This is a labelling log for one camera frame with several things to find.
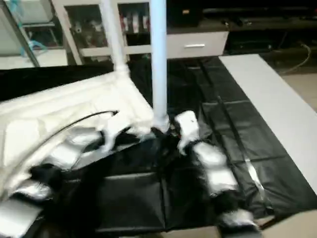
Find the white pipe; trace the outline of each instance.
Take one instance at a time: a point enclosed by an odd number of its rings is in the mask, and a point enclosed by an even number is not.
[[[166,0],[150,1],[154,126],[168,130]]]
[[[115,71],[128,71],[127,65],[123,58],[122,45],[120,44],[121,28],[116,28],[114,9],[111,7],[111,0],[101,0],[100,12],[103,21],[103,27],[106,32],[108,44],[112,50],[112,61]]]

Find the white drawer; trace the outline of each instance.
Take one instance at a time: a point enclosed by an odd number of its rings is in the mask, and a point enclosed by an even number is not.
[[[227,37],[227,31],[167,35],[167,58],[220,56]]]

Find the cable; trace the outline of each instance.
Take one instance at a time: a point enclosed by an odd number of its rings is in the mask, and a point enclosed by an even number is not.
[[[19,161],[17,161],[17,164],[15,166],[13,166],[12,170],[8,172],[7,175],[4,176],[4,178],[2,178],[1,182],[0,182],[0,197],[3,196],[3,192],[4,192],[4,186],[5,184],[9,181],[9,179],[11,178],[11,176],[13,176],[17,170],[22,166],[23,162],[29,158],[31,155],[33,155],[39,148],[41,148],[45,143],[47,143],[50,139],[52,139],[53,137],[55,137],[56,135],[58,135],[59,133],[61,133],[62,131],[70,128],[71,126],[86,120],[88,118],[100,115],[100,114],[105,114],[105,113],[113,113],[113,115],[116,115],[118,113],[118,111],[101,111],[101,112],[97,112],[97,113],[92,113],[89,114],[83,118],[80,118],[64,127],[62,127],[61,129],[55,131],[53,134],[51,134],[50,136],[48,136],[47,138],[45,138],[41,143],[39,143],[37,146],[35,146],[34,148],[32,148],[26,155],[24,155]]]
[[[304,64],[307,63],[307,61],[308,61],[308,60],[310,59],[310,57],[311,57],[312,50],[311,50],[311,48],[310,48],[309,46],[307,46],[307,45],[304,44],[304,43],[302,43],[301,46],[302,46],[302,47],[305,47],[305,48],[307,49],[307,51],[308,51],[308,55],[307,55],[306,59],[305,59],[303,62],[299,63],[298,65],[296,65],[296,66],[294,66],[294,67],[292,67],[292,68],[289,68],[288,70],[281,71],[281,72],[278,72],[278,73],[280,73],[280,74],[289,73],[289,72],[294,71],[294,70],[298,69],[299,67],[301,67],[301,66],[303,66]]]

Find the drawer handle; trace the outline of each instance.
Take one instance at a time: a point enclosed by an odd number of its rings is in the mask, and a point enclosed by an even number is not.
[[[184,48],[202,48],[202,47],[205,47],[205,44],[184,45]]]

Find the black vinyl sheet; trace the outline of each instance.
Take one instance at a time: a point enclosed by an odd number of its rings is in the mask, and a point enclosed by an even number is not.
[[[217,57],[202,58],[200,62],[208,77],[197,59],[168,62],[170,117],[185,110],[196,113],[202,138],[219,146],[227,155],[240,185],[241,206],[256,218],[282,217],[316,209],[315,193],[225,66]],[[1,99],[110,70],[99,66],[72,66],[2,71],[0,82],[12,93],[2,90]],[[152,105],[151,61],[143,59],[130,64],[130,70],[132,81]],[[14,87],[16,82],[8,80],[12,75],[22,81],[20,85],[34,80],[34,87],[19,90]],[[42,79],[48,75],[58,80],[46,83]],[[242,141],[243,150],[229,120]],[[168,143],[162,140],[160,137],[151,139],[65,174],[57,205],[64,208],[67,228],[77,234],[90,231],[90,235],[104,237],[214,225],[213,204],[205,196],[190,158],[180,156],[174,142],[170,144],[169,153],[164,154],[162,148]],[[244,155],[250,158],[257,172],[271,213],[250,176]]]

